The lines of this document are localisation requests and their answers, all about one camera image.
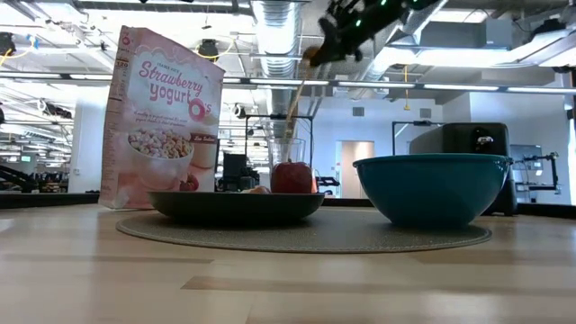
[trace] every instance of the cereal bowl image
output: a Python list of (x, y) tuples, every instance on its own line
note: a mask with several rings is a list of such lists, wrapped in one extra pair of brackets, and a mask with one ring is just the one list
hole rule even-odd
[(137, 128), (128, 134), (132, 161), (141, 182), (166, 190), (187, 174), (194, 155), (190, 134), (163, 128)]

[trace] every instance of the round woven placemat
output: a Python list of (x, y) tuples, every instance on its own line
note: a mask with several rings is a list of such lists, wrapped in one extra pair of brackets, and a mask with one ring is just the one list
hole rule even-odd
[(120, 220), (116, 229), (143, 239), (202, 248), (291, 253), (391, 253), (485, 242), (488, 229), (420, 231), (392, 226), (377, 211), (323, 209), (284, 226), (222, 227), (178, 223), (162, 214)]

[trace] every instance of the clear glass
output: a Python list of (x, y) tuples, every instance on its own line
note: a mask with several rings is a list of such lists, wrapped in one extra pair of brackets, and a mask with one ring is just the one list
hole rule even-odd
[(283, 162), (304, 162), (304, 139), (270, 139), (268, 141), (268, 163), (270, 170)]

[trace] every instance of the ceiling duct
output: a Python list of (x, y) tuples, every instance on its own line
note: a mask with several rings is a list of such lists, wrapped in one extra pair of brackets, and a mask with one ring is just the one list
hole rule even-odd
[[(431, 17), (437, 13), (448, 2), (448, 0), (440, 0), (435, 4), (430, 5), (419, 11), (411, 11), (406, 22), (403, 25), (400, 23), (391, 24), (384, 29), (382, 38), (385, 44), (392, 42), (399, 42), (408, 45), (416, 45), (419, 43), (419, 34), (424, 27), (430, 22)], [(401, 50), (393, 49), (387, 46), (376, 55), (374, 60), (368, 65), (365, 71), (360, 73), (356, 78), (357, 81), (378, 81), (383, 76), (384, 72), (397, 63), (396, 59), (401, 55)]]
[(510, 50), (514, 47), (513, 25), (507, 19), (484, 22), (431, 22), (420, 34), (418, 45), (431, 49)]
[[(256, 37), (258, 51), (262, 54), (295, 55), (298, 48), (297, 32), (300, 25), (301, 5), (285, 1), (253, 1), (252, 8), (257, 19)], [(264, 58), (260, 60), (265, 77), (292, 78), (296, 61), (289, 58)], [(292, 90), (266, 90), (268, 113), (286, 114), (292, 100)], [(275, 122), (275, 137), (282, 137), (285, 124)]]

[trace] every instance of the door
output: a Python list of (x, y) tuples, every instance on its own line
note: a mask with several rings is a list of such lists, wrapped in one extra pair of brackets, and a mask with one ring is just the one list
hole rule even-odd
[(374, 157), (373, 141), (341, 140), (337, 143), (340, 150), (340, 198), (367, 199), (356, 168), (352, 166), (354, 161), (363, 158)]

